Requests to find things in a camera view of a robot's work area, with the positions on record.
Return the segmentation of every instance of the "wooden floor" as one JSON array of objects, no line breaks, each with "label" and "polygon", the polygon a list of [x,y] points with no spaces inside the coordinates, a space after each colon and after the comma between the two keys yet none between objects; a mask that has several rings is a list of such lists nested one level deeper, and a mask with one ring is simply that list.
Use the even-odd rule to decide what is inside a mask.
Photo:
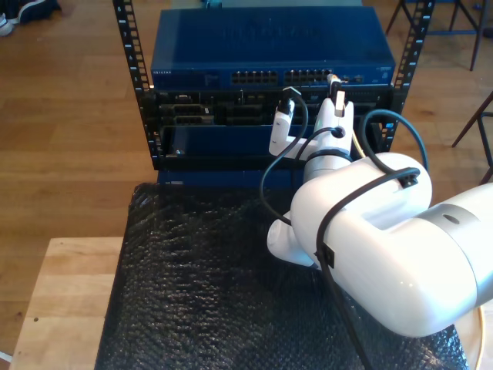
[{"label": "wooden floor", "polygon": [[[62,14],[0,39],[0,351],[10,354],[49,239],[122,235],[132,189],[156,179],[111,2],[59,1]],[[158,11],[168,2],[135,3],[150,64]],[[388,23],[394,1],[366,4]],[[436,13],[434,28],[444,28],[451,6]],[[389,38],[396,60],[406,35],[400,15]],[[487,170],[476,128],[450,148],[493,89],[493,42],[483,41],[469,72],[473,42],[427,38],[404,109],[428,146],[435,203]],[[418,154],[404,130],[393,150]]]},{"label": "wooden floor", "polygon": [[10,370],[93,370],[123,237],[51,239]]}]

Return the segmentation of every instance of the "metal stool leg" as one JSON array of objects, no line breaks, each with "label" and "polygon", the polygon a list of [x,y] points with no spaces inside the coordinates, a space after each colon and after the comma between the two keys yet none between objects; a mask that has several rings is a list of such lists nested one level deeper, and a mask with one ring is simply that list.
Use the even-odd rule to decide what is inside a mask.
[{"label": "metal stool leg", "polygon": [[394,24],[395,19],[397,18],[397,14],[401,10],[403,2],[404,2],[404,0],[399,0],[399,3],[397,4],[397,8],[395,9],[394,14],[392,15],[391,21],[387,26],[387,31],[385,31],[385,35],[388,35],[388,33],[391,31],[392,25]]},{"label": "metal stool leg", "polygon": [[454,143],[452,144],[452,148],[455,148],[457,146],[459,141],[462,140],[464,135],[470,130],[472,125],[475,124],[475,122],[478,120],[478,117],[481,116],[481,114],[485,111],[485,109],[490,105],[491,102],[493,102],[493,91],[488,96],[488,98],[486,98],[486,100],[481,104],[478,110],[476,110],[475,114],[472,115],[469,122],[464,126],[464,129],[462,129],[461,133],[459,133],[459,136],[457,136],[457,139],[455,139]]},{"label": "metal stool leg", "polygon": [[481,182],[479,184],[483,185],[483,184],[487,183],[491,179],[491,176],[493,176],[493,167],[488,168],[488,172],[481,179]]},{"label": "metal stool leg", "polygon": [[4,361],[7,361],[7,362],[12,362],[12,356],[11,355],[7,355],[6,353],[4,352],[0,352],[0,358]]},{"label": "metal stool leg", "polygon": [[457,12],[459,10],[459,1],[460,0],[455,0],[454,12],[452,13],[452,19],[450,21],[448,31],[451,31],[454,28],[455,19],[457,18]]},{"label": "metal stool leg", "polygon": [[488,12],[489,2],[490,2],[489,0],[483,0],[481,18],[479,20],[479,25],[477,30],[478,32],[476,33],[475,48],[472,51],[471,68],[469,69],[470,71],[472,71],[475,68],[476,57],[478,56],[479,44],[481,43],[481,37],[483,37],[483,29],[485,28],[486,13]]}]

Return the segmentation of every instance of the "black cable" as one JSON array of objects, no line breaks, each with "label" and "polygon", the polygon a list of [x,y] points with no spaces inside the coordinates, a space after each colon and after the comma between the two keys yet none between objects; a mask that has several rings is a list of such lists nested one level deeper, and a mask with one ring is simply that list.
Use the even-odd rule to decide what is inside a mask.
[{"label": "black cable", "polygon": [[267,203],[267,200],[265,199],[265,196],[263,194],[263,183],[265,182],[265,179],[269,172],[276,166],[276,164],[279,163],[280,160],[286,156],[295,146],[298,144],[298,142],[301,140],[305,132],[307,131],[308,127],[308,107],[307,104],[304,102],[303,98],[301,95],[294,93],[292,95],[292,99],[301,105],[303,108],[303,123],[301,125],[301,131],[298,133],[298,135],[294,138],[293,142],[288,145],[282,152],[280,152],[277,156],[276,159],[267,167],[265,172],[263,173],[262,179],[260,180],[260,186],[259,186],[259,192],[260,192],[260,202],[271,212],[277,219],[283,221],[285,224],[291,225],[291,220],[274,210],[270,204]]},{"label": "black cable", "polygon": [[321,133],[328,133],[328,132],[336,133],[338,135],[341,135],[341,137],[344,136],[344,132],[340,127],[324,127],[322,129],[319,129],[318,131],[315,131],[314,133],[311,134],[311,136],[308,137],[307,141],[303,143],[300,150],[298,151],[298,154],[294,157],[293,166],[291,167],[291,189],[293,191],[294,191],[294,183],[295,183],[294,173],[296,171],[296,165],[301,158],[301,154],[303,154],[303,151],[307,148],[310,141],[315,139]]},{"label": "black cable", "polygon": [[370,144],[368,143],[367,131],[366,131],[367,124],[370,121],[370,119],[375,116],[385,116],[385,117],[393,118],[401,122],[409,130],[411,135],[416,140],[416,143],[418,143],[419,151],[421,152],[421,158],[423,160],[423,167],[426,169],[426,171],[428,171],[428,155],[426,153],[426,148],[424,147],[423,140],[419,136],[419,133],[416,131],[416,129],[407,119],[405,119],[400,114],[396,112],[392,112],[391,110],[387,110],[387,109],[371,110],[361,119],[361,124],[359,127],[359,139],[360,139],[361,147],[363,148],[365,154],[371,159],[371,161],[375,163],[375,166],[377,166],[377,168],[384,173],[395,172],[395,170],[391,169],[389,166],[387,166],[385,163],[383,163],[381,160],[378,159],[377,155],[371,149]]},{"label": "black cable", "polygon": [[362,187],[356,189],[353,193],[349,194],[338,203],[336,203],[325,215],[325,217],[320,222],[320,226],[317,231],[317,258],[320,262],[320,266],[322,267],[322,272],[324,273],[324,277],[327,280],[329,285],[329,289],[334,296],[334,300],[337,306],[337,310],[339,311],[340,316],[343,319],[344,325],[346,326],[347,333],[351,341],[353,342],[354,349],[356,349],[356,353],[359,356],[361,363],[363,364],[365,369],[372,369],[370,360],[368,359],[366,353],[364,352],[363,346],[360,343],[360,340],[357,337],[356,330],[354,329],[353,323],[350,319],[350,316],[344,307],[344,297],[338,287],[337,283],[334,281],[332,277],[332,273],[330,272],[330,268],[328,267],[328,261],[326,256],[327,248],[324,243],[324,235],[326,234],[327,228],[330,226],[330,222],[332,219],[350,202],[365,194],[369,190],[374,189],[375,187],[380,186],[383,183],[386,183],[390,180],[396,180],[402,177],[409,176],[417,176],[419,175],[420,170],[418,168],[405,168],[403,170],[396,170],[391,174],[385,174],[382,177],[378,177],[377,179],[371,181],[370,183],[366,183]]}]

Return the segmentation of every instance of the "blue panel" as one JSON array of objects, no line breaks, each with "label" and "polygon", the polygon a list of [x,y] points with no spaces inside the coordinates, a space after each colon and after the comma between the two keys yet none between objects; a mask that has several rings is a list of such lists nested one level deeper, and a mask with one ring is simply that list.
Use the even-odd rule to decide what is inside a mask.
[{"label": "blue panel", "polygon": [[361,0],[222,0],[224,8],[246,6],[362,6]]},{"label": "blue panel", "polygon": [[394,64],[371,7],[175,9],[161,13],[151,70],[157,89],[204,90],[327,85],[285,82],[291,70],[387,85]]},{"label": "blue panel", "polygon": [[[300,126],[291,126],[296,136]],[[309,126],[305,136],[314,128]],[[186,156],[270,156],[269,142],[272,126],[177,126],[173,152]]]},{"label": "blue panel", "polygon": [[[187,187],[258,187],[263,171],[203,171],[170,172],[160,171],[158,183],[181,183]],[[296,171],[297,184],[303,183],[303,171]],[[265,187],[288,189],[291,187],[290,171],[274,170],[266,178]]]}]

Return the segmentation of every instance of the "white cable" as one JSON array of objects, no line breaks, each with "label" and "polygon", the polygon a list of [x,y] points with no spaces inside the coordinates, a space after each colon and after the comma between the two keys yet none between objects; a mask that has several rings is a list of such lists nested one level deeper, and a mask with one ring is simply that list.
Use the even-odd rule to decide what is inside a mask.
[{"label": "white cable", "polygon": [[479,370],[481,367],[481,360],[483,358],[483,352],[485,351],[486,342],[486,324],[485,324],[485,312],[483,311],[483,306],[478,307],[479,314],[479,324],[481,326],[481,342],[479,343],[479,353],[478,360],[476,361],[475,370]]},{"label": "white cable", "polygon": [[360,155],[361,158],[366,158],[366,155],[364,154],[363,148],[361,148],[360,142],[357,141],[356,134],[354,133],[353,130],[353,144],[354,147],[356,148],[358,154]]}]

